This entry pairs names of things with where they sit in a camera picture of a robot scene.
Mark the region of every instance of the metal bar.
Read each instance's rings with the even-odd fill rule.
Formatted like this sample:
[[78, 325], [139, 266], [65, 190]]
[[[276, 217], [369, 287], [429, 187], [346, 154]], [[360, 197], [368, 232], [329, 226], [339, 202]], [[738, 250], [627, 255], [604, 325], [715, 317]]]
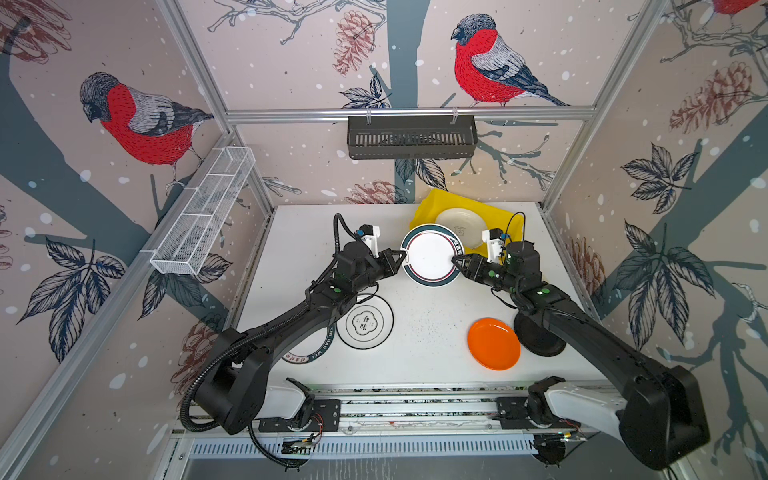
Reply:
[[594, 117], [585, 125], [574, 139], [571, 149], [565, 156], [563, 163], [554, 176], [547, 192], [544, 194], [544, 200], [541, 202], [544, 211], [549, 213], [554, 208], [555, 202], [563, 193], [566, 184], [571, 179], [574, 170], [578, 166], [582, 157], [587, 151], [589, 144], [605, 121], [608, 111], [611, 109], [614, 101], [621, 92], [621, 87], [629, 78], [632, 68], [637, 63], [642, 51], [645, 49], [650, 37], [654, 33], [658, 19], [668, 5], [668, 0], [647, 0], [640, 15], [635, 21], [632, 32], [627, 36], [621, 53], [617, 56], [614, 67], [605, 81], [605, 85], [598, 95], [596, 101], [597, 109]]
[[144, 281], [153, 268], [149, 263], [153, 255], [151, 251], [156, 249], [165, 238], [175, 219], [195, 192], [194, 187], [200, 184], [205, 177], [205, 172], [216, 161], [219, 149], [226, 147], [233, 136], [233, 133], [229, 133], [219, 137], [201, 168], [197, 169], [196, 174], [192, 176], [189, 183], [192, 188], [181, 192], [168, 214], [147, 240], [144, 249], [128, 267], [118, 288], [85, 326], [80, 339], [8, 437], [0, 449], [1, 480], [16, 479], [23, 472], [35, 449], [48, 433], [59, 412], [65, 407], [80, 380], [88, 372], [91, 363], [97, 358], [101, 347], [122, 319], [125, 310], [131, 305], [132, 299], [141, 291]]
[[214, 120], [219, 125], [219, 130], [224, 133], [231, 132], [232, 125], [227, 121], [227, 106], [216, 88], [216, 81], [208, 70], [203, 53], [200, 51], [187, 19], [184, 17], [184, 11], [177, 0], [157, 0], [157, 6], [179, 45], [190, 73], [202, 88], [205, 100], [211, 113], [214, 114]]
[[576, 270], [576, 264], [574, 263], [573, 258], [571, 258], [568, 248], [565, 246], [565, 241], [560, 237], [560, 233], [554, 225], [554, 220], [552, 220], [549, 213], [543, 211], [540, 207], [539, 213], [541, 214], [541, 219], [544, 221], [544, 225], [547, 227], [549, 237], [554, 243], [554, 248], [558, 251], [558, 255], [560, 255], [560, 258], [563, 261], [565, 271], [568, 272], [568, 276], [571, 278], [571, 283], [573, 283], [573, 286], [576, 289], [576, 294], [581, 300], [581, 305], [584, 306], [584, 311], [602, 325], [603, 321], [601, 320], [600, 315], [598, 315], [598, 309], [594, 307], [592, 297], [587, 291], [587, 287], [584, 286], [584, 281], [579, 276], [578, 270]]
[[[594, 107], [473, 107], [473, 108], [386, 108], [370, 111], [373, 117], [417, 117], [423, 115], [474, 115], [477, 121], [490, 120], [591, 120]], [[348, 117], [366, 117], [360, 109], [339, 110], [230, 110], [232, 125], [265, 123], [313, 123], [345, 121]]]

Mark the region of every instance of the white plate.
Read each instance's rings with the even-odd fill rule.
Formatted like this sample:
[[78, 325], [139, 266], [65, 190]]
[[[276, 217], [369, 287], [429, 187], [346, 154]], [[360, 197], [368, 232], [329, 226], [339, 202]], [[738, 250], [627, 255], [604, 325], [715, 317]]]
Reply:
[[408, 250], [403, 269], [424, 286], [446, 285], [461, 273], [453, 265], [452, 258], [463, 255], [464, 247], [458, 236], [442, 225], [419, 225], [408, 232], [401, 248]]
[[482, 232], [488, 229], [482, 217], [465, 208], [449, 208], [437, 216], [435, 223], [451, 229], [467, 248], [480, 247]]
[[[358, 301], [369, 297], [361, 293]], [[344, 317], [336, 322], [339, 337], [354, 349], [367, 350], [381, 345], [392, 333], [394, 316], [392, 308], [380, 296], [355, 305]]]

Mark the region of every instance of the white wire mesh basket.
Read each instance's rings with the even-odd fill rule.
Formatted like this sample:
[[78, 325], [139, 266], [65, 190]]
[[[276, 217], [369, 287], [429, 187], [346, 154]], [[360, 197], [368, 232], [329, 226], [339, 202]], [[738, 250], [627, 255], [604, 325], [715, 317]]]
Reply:
[[225, 147], [150, 262], [160, 273], [197, 275], [256, 159], [247, 147]]

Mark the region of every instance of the white bowl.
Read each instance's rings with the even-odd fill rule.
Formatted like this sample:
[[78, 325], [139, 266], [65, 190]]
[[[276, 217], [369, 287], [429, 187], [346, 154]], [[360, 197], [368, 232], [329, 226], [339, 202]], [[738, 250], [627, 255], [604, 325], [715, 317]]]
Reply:
[[482, 232], [488, 229], [478, 214], [465, 208], [449, 208], [437, 216], [435, 223], [449, 228], [466, 248], [480, 247]]

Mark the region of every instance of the aluminum rail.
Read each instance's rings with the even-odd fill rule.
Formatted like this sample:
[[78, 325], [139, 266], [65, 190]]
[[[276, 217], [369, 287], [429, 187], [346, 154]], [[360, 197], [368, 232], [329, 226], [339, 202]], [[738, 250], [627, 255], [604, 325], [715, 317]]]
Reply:
[[274, 123], [333, 123], [348, 117], [418, 117], [423, 115], [474, 115], [478, 121], [591, 120], [595, 107], [473, 107], [473, 108], [372, 108], [338, 110], [230, 110], [232, 125]]

